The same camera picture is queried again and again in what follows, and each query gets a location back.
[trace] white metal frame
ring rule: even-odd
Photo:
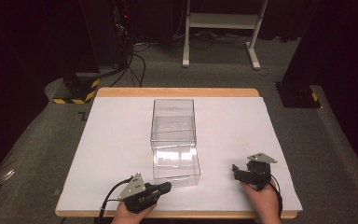
[[[238,15],[238,14],[211,14],[211,13],[191,13],[191,0],[187,0],[186,9],[186,34],[183,50],[183,67],[190,66],[190,47],[189,35],[190,27],[202,28],[227,28],[227,29],[253,29],[252,39],[246,42],[246,48],[255,70],[260,69],[260,63],[255,55],[255,41],[260,30],[261,22],[264,18],[267,3],[269,0],[261,0],[262,5],[257,15]]]

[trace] gray carpet floor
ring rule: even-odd
[[[202,48],[208,43],[193,40]],[[281,81],[299,43],[257,40],[255,50],[262,69],[255,71],[243,42],[215,43],[190,50],[190,66],[182,67],[183,48],[140,45],[137,54],[146,62],[144,87],[255,88],[264,97],[268,112],[292,174],[304,211],[283,223],[358,223],[358,157],[331,111],[322,87],[311,86],[323,108],[285,108],[274,83]],[[131,68],[139,77],[142,62]],[[118,75],[101,79],[99,88],[111,85]],[[61,84],[46,86],[52,99]],[[133,86],[127,72],[115,85]],[[16,173],[0,190],[0,223],[60,223],[54,213],[76,147],[85,127],[79,112],[86,105],[56,105],[44,111],[19,138],[0,175]],[[178,223],[245,223],[242,220],[177,220]],[[93,223],[90,217],[70,217],[64,223]]]

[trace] wrist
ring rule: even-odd
[[[282,224],[281,219],[278,216],[266,216],[260,217],[262,224]]]
[[[141,221],[134,218],[114,217],[111,224],[139,224]]]

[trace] clear acrylic container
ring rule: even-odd
[[[193,100],[155,100],[150,142],[156,184],[167,181],[173,187],[198,184],[200,165]]]

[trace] human hand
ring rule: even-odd
[[[112,224],[139,224],[156,206],[156,204],[153,204],[139,214],[135,214],[127,210],[126,204],[120,202]]]
[[[275,190],[269,184],[266,184],[260,191],[254,190],[246,183],[241,183],[243,190],[249,196],[251,203],[257,212],[261,223],[278,224],[281,223],[278,215],[279,203]]]

